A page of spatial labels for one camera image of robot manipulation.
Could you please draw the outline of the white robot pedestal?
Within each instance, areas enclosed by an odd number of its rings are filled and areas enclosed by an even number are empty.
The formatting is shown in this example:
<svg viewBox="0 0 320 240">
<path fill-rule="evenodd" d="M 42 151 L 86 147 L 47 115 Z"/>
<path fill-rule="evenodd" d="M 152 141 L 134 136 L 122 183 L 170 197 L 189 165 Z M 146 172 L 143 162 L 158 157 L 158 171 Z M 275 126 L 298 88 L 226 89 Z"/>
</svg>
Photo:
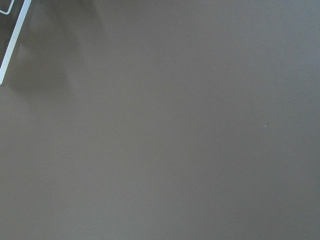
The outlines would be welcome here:
<svg viewBox="0 0 320 240">
<path fill-rule="evenodd" d="M 3 84 L 31 0 L 0 1 L 0 84 Z"/>
</svg>

